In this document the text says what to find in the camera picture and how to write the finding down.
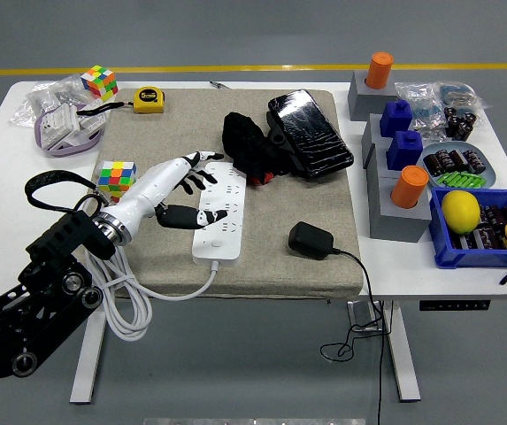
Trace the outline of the white and black robot left hand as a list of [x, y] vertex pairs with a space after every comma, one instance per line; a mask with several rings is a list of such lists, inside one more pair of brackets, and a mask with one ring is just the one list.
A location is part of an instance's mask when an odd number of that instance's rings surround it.
[[124, 246], [137, 235], [144, 218], [156, 217], [165, 228], [200, 229], [223, 220], [227, 211], [208, 212], [184, 205], [165, 205], [165, 199], [181, 186], [187, 194], [193, 193], [189, 182], [200, 190], [205, 185], [198, 179], [215, 184], [217, 180], [205, 172], [200, 164], [210, 159], [222, 159], [212, 151], [196, 151], [151, 167], [123, 195], [120, 201], [105, 207], [97, 216], [97, 226], [116, 245]]

